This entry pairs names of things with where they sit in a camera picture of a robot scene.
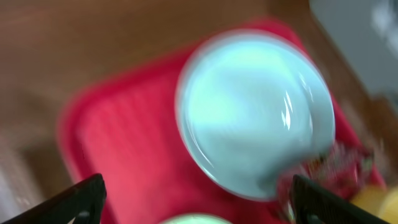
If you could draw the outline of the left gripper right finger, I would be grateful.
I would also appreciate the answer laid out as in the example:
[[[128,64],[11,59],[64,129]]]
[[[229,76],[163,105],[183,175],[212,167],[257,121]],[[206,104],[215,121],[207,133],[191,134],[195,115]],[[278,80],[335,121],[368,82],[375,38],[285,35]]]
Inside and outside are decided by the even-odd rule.
[[[296,224],[387,224],[302,175],[294,175],[290,197]]]

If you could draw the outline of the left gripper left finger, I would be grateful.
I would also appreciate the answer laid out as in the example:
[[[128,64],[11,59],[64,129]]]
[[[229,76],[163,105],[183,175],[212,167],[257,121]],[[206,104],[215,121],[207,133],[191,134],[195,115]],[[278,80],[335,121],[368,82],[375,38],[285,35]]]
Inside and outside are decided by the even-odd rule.
[[[105,200],[103,176],[94,174],[3,224],[100,224]]]

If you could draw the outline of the red snack wrapper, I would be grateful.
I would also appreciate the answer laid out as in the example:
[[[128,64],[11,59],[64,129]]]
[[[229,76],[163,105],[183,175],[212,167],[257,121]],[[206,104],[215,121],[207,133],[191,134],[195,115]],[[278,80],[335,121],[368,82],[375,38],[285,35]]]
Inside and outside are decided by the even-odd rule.
[[[341,198],[350,198],[369,180],[374,154],[363,147],[334,142],[327,154],[305,161],[281,174],[277,193],[288,221],[294,222],[293,176],[302,175]]]

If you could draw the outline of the yellow plastic cup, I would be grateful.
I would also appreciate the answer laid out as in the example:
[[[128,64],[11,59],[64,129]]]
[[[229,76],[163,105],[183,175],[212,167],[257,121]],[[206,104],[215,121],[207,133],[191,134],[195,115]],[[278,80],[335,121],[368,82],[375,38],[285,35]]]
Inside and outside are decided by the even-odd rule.
[[[397,187],[383,189],[368,185],[352,198],[351,203],[388,223],[397,224]]]

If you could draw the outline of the light blue plate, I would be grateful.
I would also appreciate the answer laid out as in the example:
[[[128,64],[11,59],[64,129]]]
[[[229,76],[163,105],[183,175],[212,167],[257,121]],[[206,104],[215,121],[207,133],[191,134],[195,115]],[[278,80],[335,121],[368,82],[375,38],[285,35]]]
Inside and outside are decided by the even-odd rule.
[[[216,184],[271,201],[279,176],[328,153],[335,113],[312,60],[270,32],[238,29],[205,41],[178,79],[175,114],[185,147]]]

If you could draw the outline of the grey dishwasher rack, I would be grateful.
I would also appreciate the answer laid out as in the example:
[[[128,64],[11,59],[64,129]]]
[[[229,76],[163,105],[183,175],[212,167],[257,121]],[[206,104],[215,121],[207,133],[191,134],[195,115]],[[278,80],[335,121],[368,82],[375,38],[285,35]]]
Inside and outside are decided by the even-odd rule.
[[[310,10],[373,97],[397,110],[397,0],[312,0]]]

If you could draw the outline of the red serving tray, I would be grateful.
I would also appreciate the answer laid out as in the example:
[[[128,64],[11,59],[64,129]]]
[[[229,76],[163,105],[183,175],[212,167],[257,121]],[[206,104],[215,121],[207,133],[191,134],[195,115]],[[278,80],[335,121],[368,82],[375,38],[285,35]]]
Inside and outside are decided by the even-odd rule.
[[[305,52],[294,31],[282,22],[266,19],[233,30],[238,29],[270,32]],[[189,213],[231,223],[280,223],[278,193],[271,201],[254,201],[228,192],[200,169],[183,143],[175,97],[182,69],[199,46],[96,86],[65,113],[59,127],[64,161],[77,181],[103,176],[107,197],[102,223],[160,223]],[[331,100],[334,142],[362,147],[332,96]],[[385,186],[374,165],[367,184]]]

